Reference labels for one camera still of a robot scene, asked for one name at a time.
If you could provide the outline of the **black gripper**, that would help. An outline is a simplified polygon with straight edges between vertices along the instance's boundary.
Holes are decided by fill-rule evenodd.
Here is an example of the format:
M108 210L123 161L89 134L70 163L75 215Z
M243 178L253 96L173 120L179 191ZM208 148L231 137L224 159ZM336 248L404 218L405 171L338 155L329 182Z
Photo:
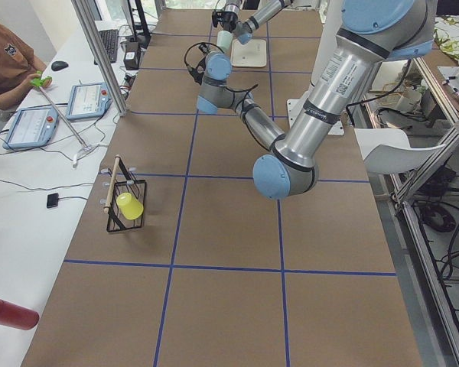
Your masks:
M222 10L219 13L218 19L223 30L233 31L239 20L239 12Z

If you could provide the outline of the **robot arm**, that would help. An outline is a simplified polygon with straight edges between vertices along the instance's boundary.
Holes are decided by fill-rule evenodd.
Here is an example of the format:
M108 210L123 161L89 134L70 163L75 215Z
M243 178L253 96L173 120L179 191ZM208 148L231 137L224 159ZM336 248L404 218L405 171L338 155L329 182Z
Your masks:
M429 0L332 1L322 45L333 51L321 74L315 75L289 130L279 128L254 101L249 90L228 87L232 65L227 51L233 40L246 43L287 1L270 1L245 21L240 2L228 1L212 14L219 28L214 50L205 56L199 77L197 108L214 114L233 110L265 149L252 169L256 189L280 200L309 191L317 181L315 153L346 107L355 103L374 66L427 54L434 40L438 4Z
M293 1L269 1L246 21L240 21L239 9L242 2L226 1L221 10L214 10L212 13L213 26L219 24L222 27L217 35L218 46L229 46L232 36L241 44L247 44L255 31L293 3Z

